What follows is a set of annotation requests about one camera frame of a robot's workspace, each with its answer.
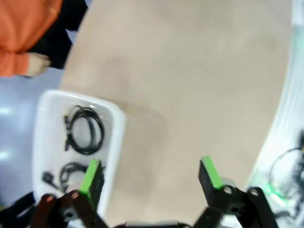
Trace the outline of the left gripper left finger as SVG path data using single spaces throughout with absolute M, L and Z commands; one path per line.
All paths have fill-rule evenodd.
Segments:
M 104 185 L 104 172 L 100 160 L 92 160 L 80 189 L 65 193 L 60 198 L 44 194 L 36 206 L 30 226 L 32 228 L 66 228 L 79 219 L 85 228 L 105 228 L 107 224 L 97 213 Z

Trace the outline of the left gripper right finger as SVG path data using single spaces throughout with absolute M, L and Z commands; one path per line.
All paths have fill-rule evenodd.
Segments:
M 203 189 L 207 207 L 195 228 L 216 228 L 226 215 L 235 216 L 243 228 L 276 228 L 278 224 L 260 187 L 246 192 L 225 185 L 209 156 L 199 161 L 198 179 Z

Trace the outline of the person's right hand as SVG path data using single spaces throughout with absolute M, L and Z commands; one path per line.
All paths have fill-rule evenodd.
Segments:
M 35 77 L 44 73 L 51 64 L 48 56 L 38 53 L 28 53 L 28 60 L 28 69 L 24 75 L 27 77 Z

